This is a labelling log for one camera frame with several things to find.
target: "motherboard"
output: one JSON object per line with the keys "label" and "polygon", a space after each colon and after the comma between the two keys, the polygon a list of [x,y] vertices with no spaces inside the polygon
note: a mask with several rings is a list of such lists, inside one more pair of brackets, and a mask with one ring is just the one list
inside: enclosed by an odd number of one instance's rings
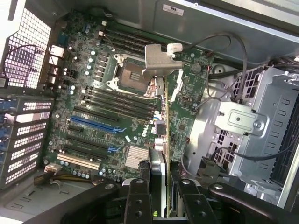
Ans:
{"label": "motherboard", "polygon": [[[73,175],[109,177],[117,182],[139,176],[139,162],[155,148],[161,99],[145,81],[144,47],[174,43],[108,18],[72,12],[59,34],[62,65],[43,163]],[[168,91],[169,150],[180,161],[213,57],[199,49],[173,55],[183,62],[164,83]]]}

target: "capacitor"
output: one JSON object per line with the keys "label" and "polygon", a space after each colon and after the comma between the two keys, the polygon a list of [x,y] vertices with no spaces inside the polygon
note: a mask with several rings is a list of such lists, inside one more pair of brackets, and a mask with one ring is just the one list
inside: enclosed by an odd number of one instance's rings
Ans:
{"label": "capacitor", "polygon": [[69,51],[72,51],[72,52],[74,52],[74,51],[75,51],[75,49],[74,49],[72,46],[69,46]]}

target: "metal bracket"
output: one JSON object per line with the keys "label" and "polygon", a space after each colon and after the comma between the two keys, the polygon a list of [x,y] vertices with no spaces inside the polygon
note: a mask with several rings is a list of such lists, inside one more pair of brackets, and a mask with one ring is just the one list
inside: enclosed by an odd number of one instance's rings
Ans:
{"label": "metal bracket", "polygon": [[174,61],[172,55],[175,52],[181,52],[183,45],[181,43],[170,43],[167,45],[167,52],[162,52],[160,44],[151,44],[145,46],[145,69],[142,71],[146,81],[152,77],[163,77],[171,74],[174,70],[182,69],[182,61]]}
{"label": "metal bracket", "polygon": [[268,118],[253,113],[251,108],[234,102],[221,102],[215,125],[236,134],[250,133],[262,136],[268,125]]}

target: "screw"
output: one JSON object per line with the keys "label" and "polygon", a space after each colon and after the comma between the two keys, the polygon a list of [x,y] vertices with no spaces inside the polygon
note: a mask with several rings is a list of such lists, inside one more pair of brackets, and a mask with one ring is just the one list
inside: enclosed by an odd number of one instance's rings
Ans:
{"label": "screw", "polygon": [[221,190],[223,189],[223,187],[220,185],[220,184],[215,184],[214,187],[218,190]]}
{"label": "screw", "polygon": [[259,121],[255,121],[255,122],[253,123],[253,127],[255,127],[255,128],[261,128],[261,126],[262,126],[262,124],[261,124],[261,122],[259,122]]}
{"label": "screw", "polygon": [[143,182],[144,182],[143,180],[136,181],[136,183],[143,183]]}
{"label": "screw", "polygon": [[183,184],[189,184],[190,183],[189,180],[183,180],[182,182],[183,182]]}
{"label": "screw", "polygon": [[113,188],[113,187],[114,187],[113,184],[107,184],[107,185],[105,186],[105,189],[111,189],[111,188]]}

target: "mesh grille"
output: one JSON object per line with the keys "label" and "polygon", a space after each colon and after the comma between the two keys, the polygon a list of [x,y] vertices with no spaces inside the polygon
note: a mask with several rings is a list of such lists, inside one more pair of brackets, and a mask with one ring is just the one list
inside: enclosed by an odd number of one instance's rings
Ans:
{"label": "mesh grille", "polygon": [[37,102],[26,102],[24,103],[23,110],[24,111],[31,111],[31,110],[42,110],[42,109],[50,109],[51,108],[51,102],[46,103],[37,103]]}
{"label": "mesh grille", "polygon": [[46,127],[46,124],[47,123],[45,122],[45,123],[42,123],[42,124],[30,125],[30,126],[27,126],[27,127],[20,127],[20,128],[18,128],[17,136],[27,134],[27,133],[30,133],[30,132],[35,132],[35,131],[38,131],[38,130],[42,130]]}
{"label": "mesh grille", "polygon": [[13,51],[5,60],[5,73],[8,85],[36,88],[41,73],[51,28],[24,9],[19,31],[9,38],[9,50],[27,44],[28,46]]}
{"label": "mesh grille", "polygon": [[19,158],[23,155],[26,155],[28,153],[31,153],[31,152],[35,151],[35,150],[39,149],[41,147],[41,145],[42,145],[42,143],[39,142],[39,143],[37,143],[33,146],[29,146],[27,148],[24,148],[24,149],[21,149],[17,152],[12,153],[11,160],[17,159],[17,158]]}
{"label": "mesh grille", "polygon": [[31,143],[33,141],[36,141],[36,140],[39,140],[42,138],[43,138],[43,133],[39,133],[39,134],[32,135],[30,137],[19,139],[19,140],[15,141],[14,148],[23,146],[25,144]]}
{"label": "mesh grille", "polygon": [[9,165],[7,173],[10,173],[11,171],[14,171],[15,169],[29,163],[30,161],[33,161],[34,159],[36,159],[38,157],[38,154],[39,154],[38,152],[34,153],[24,159],[21,159],[15,163]]}
{"label": "mesh grille", "polygon": [[25,173],[33,170],[36,167],[36,161],[31,163],[30,165],[24,167],[23,169],[19,170],[18,172],[15,172],[14,174],[10,175],[5,180],[5,185],[9,184],[11,181],[16,180],[17,178],[23,176]]}

